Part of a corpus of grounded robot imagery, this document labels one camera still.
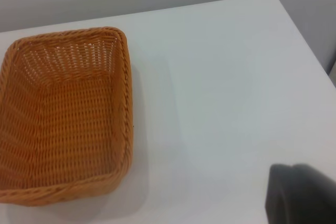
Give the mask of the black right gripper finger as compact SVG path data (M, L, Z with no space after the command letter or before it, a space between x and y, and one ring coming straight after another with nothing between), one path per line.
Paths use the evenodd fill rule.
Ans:
M335 223L335 180L306 164L273 164L265 210L269 223Z

